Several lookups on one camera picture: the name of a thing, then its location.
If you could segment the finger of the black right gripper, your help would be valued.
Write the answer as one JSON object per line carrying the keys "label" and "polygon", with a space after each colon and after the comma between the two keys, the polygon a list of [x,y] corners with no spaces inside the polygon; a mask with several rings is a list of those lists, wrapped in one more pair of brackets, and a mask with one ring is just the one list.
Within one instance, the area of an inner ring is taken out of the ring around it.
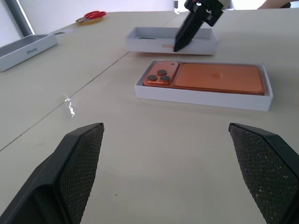
{"label": "finger of the black right gripper", "polygon": [[190,12],[175,37],[173,51],[178,52],[186,47],[196,35],[201,25],[202,19],[195,12]]}

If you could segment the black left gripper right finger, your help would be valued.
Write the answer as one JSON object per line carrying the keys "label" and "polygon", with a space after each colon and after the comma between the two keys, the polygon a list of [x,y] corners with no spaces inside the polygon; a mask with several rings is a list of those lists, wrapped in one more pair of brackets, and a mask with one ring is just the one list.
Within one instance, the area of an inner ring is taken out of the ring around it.
{"label": "black left gripper right finger", "polygon": [[299,222],[299,155],[277,134],[230,123],[243,180],[268,224]]}

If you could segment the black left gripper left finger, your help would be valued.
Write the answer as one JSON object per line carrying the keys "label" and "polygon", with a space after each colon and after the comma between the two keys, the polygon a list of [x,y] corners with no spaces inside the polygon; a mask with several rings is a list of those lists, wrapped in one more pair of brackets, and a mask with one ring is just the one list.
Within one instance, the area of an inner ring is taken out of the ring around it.
{"label": "black left gripper left finger", "polygon": [[2,224],[79,224],[99,161],[103,123],[66,134],[0,216]]}

